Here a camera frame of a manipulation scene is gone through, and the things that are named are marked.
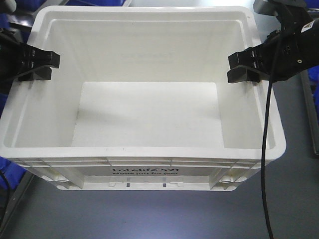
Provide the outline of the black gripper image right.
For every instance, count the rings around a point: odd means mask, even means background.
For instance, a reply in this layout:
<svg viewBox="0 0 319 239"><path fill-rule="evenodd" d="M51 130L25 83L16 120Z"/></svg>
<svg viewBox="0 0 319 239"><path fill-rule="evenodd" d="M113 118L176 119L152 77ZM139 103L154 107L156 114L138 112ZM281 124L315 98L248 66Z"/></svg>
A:
<svg viewBox="0 0 319 239"><path fill-rule="evenodd" d="M319 20L315 19L285 36L277 50L277 35L258 45L254 50L235 52L228 56L230 70L228 83L260 82L258 69L263 74L274 75L272 82L285 81L303 70L319 64Z"/></svg>

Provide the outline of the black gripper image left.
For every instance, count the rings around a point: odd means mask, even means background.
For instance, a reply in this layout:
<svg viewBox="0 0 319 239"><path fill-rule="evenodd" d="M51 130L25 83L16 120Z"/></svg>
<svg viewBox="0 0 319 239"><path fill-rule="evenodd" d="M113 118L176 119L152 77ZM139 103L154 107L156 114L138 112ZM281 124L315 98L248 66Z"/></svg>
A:
<svg viewBox="0 0 319 239"><path fill-rule="evenodd" d="M13 32L0 29L0 82L51 80L60 66L60 55L18 41Z"/></svg>

